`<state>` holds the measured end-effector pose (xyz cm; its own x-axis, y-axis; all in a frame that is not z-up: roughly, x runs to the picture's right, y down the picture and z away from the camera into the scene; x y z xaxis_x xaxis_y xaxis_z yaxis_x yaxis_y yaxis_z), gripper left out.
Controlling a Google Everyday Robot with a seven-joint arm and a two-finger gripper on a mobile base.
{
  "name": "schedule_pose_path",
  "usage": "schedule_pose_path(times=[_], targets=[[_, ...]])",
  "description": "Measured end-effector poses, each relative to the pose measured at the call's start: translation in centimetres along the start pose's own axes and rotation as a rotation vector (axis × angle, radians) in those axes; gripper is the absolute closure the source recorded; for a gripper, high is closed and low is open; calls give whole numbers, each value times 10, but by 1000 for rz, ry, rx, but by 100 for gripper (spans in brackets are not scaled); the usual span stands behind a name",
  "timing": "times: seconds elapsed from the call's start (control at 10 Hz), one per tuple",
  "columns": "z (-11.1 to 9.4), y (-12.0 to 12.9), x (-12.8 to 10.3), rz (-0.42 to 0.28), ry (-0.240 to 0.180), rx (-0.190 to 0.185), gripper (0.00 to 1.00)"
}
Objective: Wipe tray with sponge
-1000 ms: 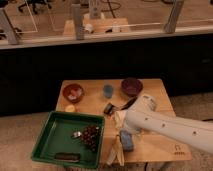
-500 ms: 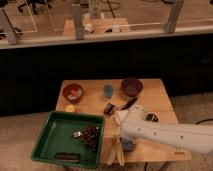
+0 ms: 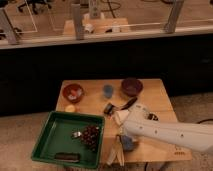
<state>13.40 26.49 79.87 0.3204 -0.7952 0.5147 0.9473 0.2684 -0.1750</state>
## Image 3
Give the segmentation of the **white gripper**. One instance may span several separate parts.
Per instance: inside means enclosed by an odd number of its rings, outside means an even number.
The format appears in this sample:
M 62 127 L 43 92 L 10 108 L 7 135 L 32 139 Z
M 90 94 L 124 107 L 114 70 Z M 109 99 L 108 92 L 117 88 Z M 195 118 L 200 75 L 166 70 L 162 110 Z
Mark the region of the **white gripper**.
M 125 121 L 141 123 L 143 120 L 147 119 L 149 113 L 150 111 L 145 105 L 141 103 L 136 103 L 131 107 L 130 112 L 127 115 Z

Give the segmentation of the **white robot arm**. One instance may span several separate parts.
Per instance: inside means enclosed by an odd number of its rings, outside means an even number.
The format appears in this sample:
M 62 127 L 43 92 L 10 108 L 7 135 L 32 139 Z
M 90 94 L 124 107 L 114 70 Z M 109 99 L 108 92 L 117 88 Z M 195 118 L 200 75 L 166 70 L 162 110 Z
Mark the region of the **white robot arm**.
M 149 109 L 136 103 L 123 122 L 132 136 L 145 136 L 213 155 L 213 125 L 149 120 Z

